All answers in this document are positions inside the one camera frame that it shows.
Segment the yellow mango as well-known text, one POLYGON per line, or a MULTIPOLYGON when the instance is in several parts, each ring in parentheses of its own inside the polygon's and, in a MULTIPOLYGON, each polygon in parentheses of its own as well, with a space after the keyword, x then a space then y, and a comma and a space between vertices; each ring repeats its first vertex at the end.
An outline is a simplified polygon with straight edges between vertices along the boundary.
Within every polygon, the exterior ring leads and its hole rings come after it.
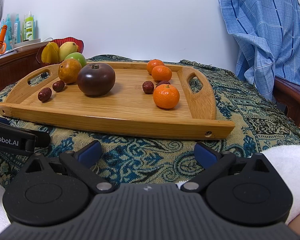
POLYGON ((74 53, 78 50, 78 45, 75 42, 65 42, 63 43, 58 52, 59 61, 62 62, 66 56, 74 53))

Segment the large yellow-orange orange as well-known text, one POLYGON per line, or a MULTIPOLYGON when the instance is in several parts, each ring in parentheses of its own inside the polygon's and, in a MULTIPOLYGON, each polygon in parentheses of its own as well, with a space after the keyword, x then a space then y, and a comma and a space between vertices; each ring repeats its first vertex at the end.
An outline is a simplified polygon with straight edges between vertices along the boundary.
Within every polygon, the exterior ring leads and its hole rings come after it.
POLYGON ((76 59, 65 59, 58 68, 58 77, 65 84, 72 84, 77 81, 82 66, 76 59))

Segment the green apple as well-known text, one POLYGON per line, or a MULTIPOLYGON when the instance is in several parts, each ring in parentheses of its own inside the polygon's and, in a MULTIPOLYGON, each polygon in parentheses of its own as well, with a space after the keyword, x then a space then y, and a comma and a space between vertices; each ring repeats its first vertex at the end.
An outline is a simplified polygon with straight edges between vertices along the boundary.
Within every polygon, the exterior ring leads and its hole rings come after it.
POLYGON ((87 64, 85 57, 79 52, 71 53, 68 56, 66 56, 65 59, 76 59, 82 67, 84 67, 87 64))

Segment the red jujube date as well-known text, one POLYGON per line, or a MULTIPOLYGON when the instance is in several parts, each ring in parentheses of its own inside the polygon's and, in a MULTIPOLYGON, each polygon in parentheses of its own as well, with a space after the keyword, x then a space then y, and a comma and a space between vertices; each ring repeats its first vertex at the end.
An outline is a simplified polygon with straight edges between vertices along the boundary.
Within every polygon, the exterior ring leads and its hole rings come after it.
POLYGON ((65 87, 65 83, 62 80, 53 83, 52 88, 55 92, 61 92, 65 87))
POLYGON ((45 87, 38 93, 38 100, 41 102, 47 102, 47 100, 51 98, 51 95, 52 95, 51 88, 45 87))
POLYGON ((152 94, 154 91, 154 84, 152 81, 145 81, 142 84, 142 89, 145 94, 152 94))
POLYGON ((162 80, 156 84, 156 88, 160 85, 170 85, 171 83, 167 80, 162 80))

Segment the paisley patterned blanket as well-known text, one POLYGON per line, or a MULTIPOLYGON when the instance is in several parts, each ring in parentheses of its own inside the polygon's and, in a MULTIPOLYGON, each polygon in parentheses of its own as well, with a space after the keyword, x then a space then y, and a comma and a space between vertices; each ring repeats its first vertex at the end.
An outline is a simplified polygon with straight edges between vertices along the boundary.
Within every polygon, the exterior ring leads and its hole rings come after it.
MULTIPOLYGON (((207 146, 248 158, 272 147, 300 145, 300 128, 252 85, 239 80, 229 70, 189 60, 181 60, 180 64, 196 68, 208 78, 215 93, 217 118, 235 123, 226 139, 207 140, 207 146)), ((194 159, 194 141, 121 137, 17 119, 11 119, 10 124, 49 132, 51 143, 42 150, 46 157, 57 157, 64 151, 78 150, 98 140, 103 157, 96 170, 113 184, 178 182, 202 170, 194 159)))

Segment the small orange mandarin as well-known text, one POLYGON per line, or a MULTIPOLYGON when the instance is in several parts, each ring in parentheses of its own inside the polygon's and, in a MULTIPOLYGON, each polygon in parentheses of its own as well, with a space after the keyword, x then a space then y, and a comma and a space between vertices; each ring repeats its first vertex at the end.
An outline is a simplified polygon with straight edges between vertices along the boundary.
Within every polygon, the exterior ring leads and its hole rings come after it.
POLYGON ((156 66, 164 66, 165 64, 159 59, 152 59, 147 63, 146 69, 149 75, 152 74, 152 70, 156 66))

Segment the yellow starfruit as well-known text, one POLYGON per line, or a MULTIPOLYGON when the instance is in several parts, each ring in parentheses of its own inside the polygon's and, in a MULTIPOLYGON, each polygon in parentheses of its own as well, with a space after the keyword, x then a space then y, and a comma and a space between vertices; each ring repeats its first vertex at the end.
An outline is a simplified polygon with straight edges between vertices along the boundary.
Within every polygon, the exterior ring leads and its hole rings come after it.
POLYGON ((43 49, 41 54, 42 63, 55 64, 59 62, 59 46, 55 42, 49 42, 43 49))

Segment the green spray bottle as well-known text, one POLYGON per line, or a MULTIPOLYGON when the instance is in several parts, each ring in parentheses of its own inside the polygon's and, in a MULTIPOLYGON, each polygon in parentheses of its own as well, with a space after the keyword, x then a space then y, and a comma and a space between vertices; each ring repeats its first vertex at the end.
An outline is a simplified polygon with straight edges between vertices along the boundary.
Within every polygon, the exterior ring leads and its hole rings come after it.
POLYGON ((31 11, 25 15, 23 29, 24 41, 34 40, 34 17, 31 11))

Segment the wooden sideboard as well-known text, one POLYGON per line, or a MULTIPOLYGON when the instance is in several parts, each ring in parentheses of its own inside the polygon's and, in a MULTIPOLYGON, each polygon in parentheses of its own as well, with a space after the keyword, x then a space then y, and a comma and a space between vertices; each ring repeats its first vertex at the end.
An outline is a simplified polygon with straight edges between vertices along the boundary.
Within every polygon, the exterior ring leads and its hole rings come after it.
POLYGON ((40 68, 36 56, 40 47, 0 57, 0 91, 40 68))

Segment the blue plaid cloth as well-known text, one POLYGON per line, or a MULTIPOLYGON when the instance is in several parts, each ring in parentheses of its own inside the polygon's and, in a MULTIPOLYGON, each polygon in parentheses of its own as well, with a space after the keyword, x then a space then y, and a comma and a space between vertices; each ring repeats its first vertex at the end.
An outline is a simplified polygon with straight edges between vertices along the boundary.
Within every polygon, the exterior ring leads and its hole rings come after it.
POLYGON ((218 0, 239 46, 235 74, 272 98, 275 78, 300 85, 298 0, 218 0))

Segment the medium orange tangerine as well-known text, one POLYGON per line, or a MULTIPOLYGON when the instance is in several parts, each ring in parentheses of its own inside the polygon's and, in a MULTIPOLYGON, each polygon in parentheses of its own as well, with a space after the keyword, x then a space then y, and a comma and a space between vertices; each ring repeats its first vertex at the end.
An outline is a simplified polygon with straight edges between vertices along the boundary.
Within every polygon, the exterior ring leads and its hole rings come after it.
POLYGON ((172 85, 162 84, 154 89, 153 101, 160 108, 172 109, 178 104, 179 100, 179 90, 172 85))

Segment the dark wooden chair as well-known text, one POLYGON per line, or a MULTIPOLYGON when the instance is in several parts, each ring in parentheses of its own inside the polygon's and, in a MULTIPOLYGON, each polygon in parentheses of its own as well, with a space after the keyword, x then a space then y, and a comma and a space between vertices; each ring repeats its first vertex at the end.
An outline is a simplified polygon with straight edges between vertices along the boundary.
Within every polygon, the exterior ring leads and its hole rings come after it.
POLYGON ((300 85, 275 77, 273 96, 287 106, 287 117, 300 127, 300 85))

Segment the bamboo serving tray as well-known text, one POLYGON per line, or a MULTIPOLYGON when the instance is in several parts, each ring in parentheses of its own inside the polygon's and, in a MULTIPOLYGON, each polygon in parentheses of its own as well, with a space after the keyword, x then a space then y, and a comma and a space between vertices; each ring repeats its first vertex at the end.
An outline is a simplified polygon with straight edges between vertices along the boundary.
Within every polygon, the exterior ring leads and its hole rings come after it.
POLYGON ((164 110, 142 90, 142 83, 150 79, 144 62, 112 62, 111 66, 116 82, 107 95, 92 98, 77 85, 69 85, 47 102, 39 101, 37 95, 58 80, 58 66, 35 70, 0 102, 0 114, 63 128, 146 138, 216 140, 234 129, 233 121, 216 118, 213 89, 200 71, 170 65, 171 84, 180 100, 175 108, 164 110))

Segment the dark purple round fruit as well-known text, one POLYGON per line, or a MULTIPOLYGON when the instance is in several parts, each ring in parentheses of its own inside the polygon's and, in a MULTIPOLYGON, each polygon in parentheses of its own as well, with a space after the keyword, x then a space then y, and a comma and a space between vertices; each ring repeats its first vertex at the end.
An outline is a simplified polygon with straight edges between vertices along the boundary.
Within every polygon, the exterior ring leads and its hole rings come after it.
POLYGON ((77 77, 77 85, 87 96, 103 96, 115 84, 114 69, 107 63, 90 63, 83 67, 77 77))

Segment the teal bottle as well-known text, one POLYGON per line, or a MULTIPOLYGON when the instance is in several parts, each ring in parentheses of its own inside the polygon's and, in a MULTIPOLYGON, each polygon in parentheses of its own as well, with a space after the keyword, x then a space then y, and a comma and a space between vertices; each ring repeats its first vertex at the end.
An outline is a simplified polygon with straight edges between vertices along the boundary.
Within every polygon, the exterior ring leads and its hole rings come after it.
POLYGON ((11 50, 13 44, 13 36, 12 36, 12 22, 11 22, 10 14, 7 14, 5 24, 7 25, 7 30, 5 35, 5 42, 7 46, 6 50, 11 50))
POLYGON ((21 42, 21 26, 20 26, 20 18, 19 14, 15 16, 15 22, 13 26, 13 44, 18 44, 21 42))

